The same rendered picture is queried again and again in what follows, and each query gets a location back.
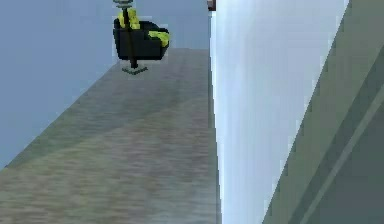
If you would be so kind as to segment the yellow cushion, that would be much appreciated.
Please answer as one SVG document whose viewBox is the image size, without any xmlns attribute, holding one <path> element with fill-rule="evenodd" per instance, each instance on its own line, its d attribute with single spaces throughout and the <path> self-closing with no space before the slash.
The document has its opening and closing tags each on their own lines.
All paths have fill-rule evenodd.
<svg viewBox="0 0 384 224">
<path fill-rule="evenodd" d="M 161 32 L 161 31 L 149 31 L 148 35 L 151 38 L 157 38 L 161 41 L 161 46 L 166 47 L 169 44 L 170 40 L 170 34 L 167 32 Z"/>
<path fill-rule="evenodd" d="M 128 13 L 128 21 L 129 21 L 130 27 L 132 29 L 134 29 L 134 30 L 138 30 L 140 28 L 140 21 L 139 21 L 139 19 L 137 17 L 136 9 L 135 8 L 129 8 L 127 10 L 127 13 Z M 125 20 L 124 20 L 123 12 L 119 12 L 117 18 L 118 18 L 120 26 L 122 28 L 125 28 L 126 27 L 126 23 L 125 23 Z"/>
</svg>

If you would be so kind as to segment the black floor lamp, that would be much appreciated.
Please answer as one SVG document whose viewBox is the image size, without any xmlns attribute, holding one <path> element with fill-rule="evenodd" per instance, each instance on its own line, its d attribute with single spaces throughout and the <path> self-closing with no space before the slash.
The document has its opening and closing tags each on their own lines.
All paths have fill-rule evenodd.
<svg viewBox="0 0 384 224">
<path fill-rule="evenodd" d="M 122 70 L 128 74 L 131 75 L 137 75 L 141 72 L 144 72 L 147 70 L 147 67 L 145 66 L 140 66 L 137 62 L 137 59 L 135 58 L 135 53 L 134 53 L 134 45 L 132 42 L 132 37 L 131 37 L 131 27 L 130 27 L 130 21 L 129 21 L 129 14 L 128 14 L 128 9 L 132 7 L 133 0 L 112 0 L 117 8 L 120 8 L 123 13 L 123 18 L 124 18 L 124 25 L 125 25 L 125 33 L 128 41 L 128 55 L 129 55 L 129 61 L 130 61 L 130 67 L 123 67 Z"/>
</svg>

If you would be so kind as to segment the grey-green room door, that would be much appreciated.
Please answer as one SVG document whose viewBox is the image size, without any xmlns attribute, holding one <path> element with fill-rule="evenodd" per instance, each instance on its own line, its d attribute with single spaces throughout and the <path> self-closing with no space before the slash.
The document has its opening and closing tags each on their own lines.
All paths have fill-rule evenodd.
<svg viewBox="0 0 384 224">
<path fill-rule="evenodd" d="M 384 0 L 349 0 L 262 224 L 305 213 L 384 90 Z"/>
</svg>

